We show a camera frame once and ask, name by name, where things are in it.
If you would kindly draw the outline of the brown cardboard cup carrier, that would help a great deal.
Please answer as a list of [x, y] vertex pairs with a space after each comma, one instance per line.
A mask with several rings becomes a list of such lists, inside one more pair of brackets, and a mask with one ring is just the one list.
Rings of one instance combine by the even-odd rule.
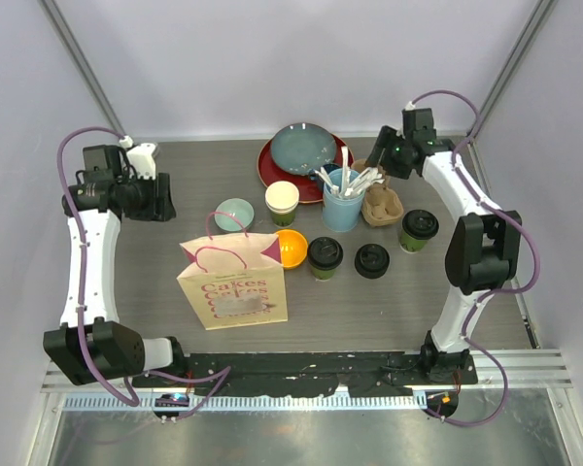
[[364, 192], [361, 214], [371, 227], [385, 227], [397, 223], [404, 214], [399, 197], [390, 188], [390, 177], [378, 167], [381, 179], [369, 185]]

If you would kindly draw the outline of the green paper cup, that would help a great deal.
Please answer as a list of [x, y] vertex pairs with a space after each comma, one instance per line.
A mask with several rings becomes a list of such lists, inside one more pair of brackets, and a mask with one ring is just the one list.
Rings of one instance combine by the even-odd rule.
[[409, 253], [418, 252], [438, 231], [439, 222], [433, 213], [421, 209], [411, 210], [402, 219], [400, 247]]

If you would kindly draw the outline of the pink paper gift bag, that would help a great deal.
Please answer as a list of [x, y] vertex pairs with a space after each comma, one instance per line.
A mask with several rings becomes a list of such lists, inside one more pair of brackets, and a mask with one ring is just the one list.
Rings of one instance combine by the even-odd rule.
[[219, 330], [289, 318], [279, 237], [274, 233], [204, 236], [180, 244], [189, 266], [177, 277], [203, 327]]

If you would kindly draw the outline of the stack of green paper cups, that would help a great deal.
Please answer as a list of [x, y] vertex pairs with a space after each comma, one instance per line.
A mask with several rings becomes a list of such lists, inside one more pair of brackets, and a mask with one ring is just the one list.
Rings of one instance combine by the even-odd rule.
[[275, 225], [292, 225], [299, 204], [299, 190], [293, 183], [278, 181], [271, 184], [266, 188], [264, 199]]

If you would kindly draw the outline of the green paper cup taken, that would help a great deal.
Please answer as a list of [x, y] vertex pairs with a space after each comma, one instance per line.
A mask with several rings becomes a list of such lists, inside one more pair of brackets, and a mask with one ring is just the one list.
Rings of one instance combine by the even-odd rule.
[[319, 281], [330, 280], [343, 260], [343, 249], [330, 237], [314, 239], [308, 246], [307, 260], [313, 276]]

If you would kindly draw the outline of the black plastic coffee lid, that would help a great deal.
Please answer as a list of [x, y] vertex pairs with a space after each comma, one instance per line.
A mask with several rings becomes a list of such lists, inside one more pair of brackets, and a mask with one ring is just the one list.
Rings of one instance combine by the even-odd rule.
[[320, 270], [336, 269], [341, 264], [343, 255], [340, 243], [330, 237], [314, 239], [307, 250], [310, 265]]

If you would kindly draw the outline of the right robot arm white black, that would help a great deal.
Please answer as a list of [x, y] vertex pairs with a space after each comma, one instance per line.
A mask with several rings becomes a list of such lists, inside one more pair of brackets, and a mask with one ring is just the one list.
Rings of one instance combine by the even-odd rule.
[[416, 365], [425, 380], [442, 383], [464, 368], [471, 348], [468, 337], [492, 291], [516, 274], [522, 219], [485, 196], [454, 143], [437, 136], [429, 108], [407, 106], [401, 129], [383, 126], [365, 164], [403, 180], [417, 173], [455, 222], [444, 261], [448, 297]]

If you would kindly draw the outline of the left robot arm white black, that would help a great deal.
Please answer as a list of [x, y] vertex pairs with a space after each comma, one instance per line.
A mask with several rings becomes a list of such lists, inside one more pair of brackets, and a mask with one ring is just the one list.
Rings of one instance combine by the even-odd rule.
[[69, 285], [58, 329], [43, 338], [46, 354], [74, 385], [153, 370], [165, 386], [188, 373], [174, 337], [144, 339], [120, 324], [115, 299], [115, 255], [121, 222], [165, 222], [176, 216], [170, 177], [157, 171], [159, 147], [100, 145], [83, 150], [85, 167], [69, 185], [62, 207], [71, 239]]

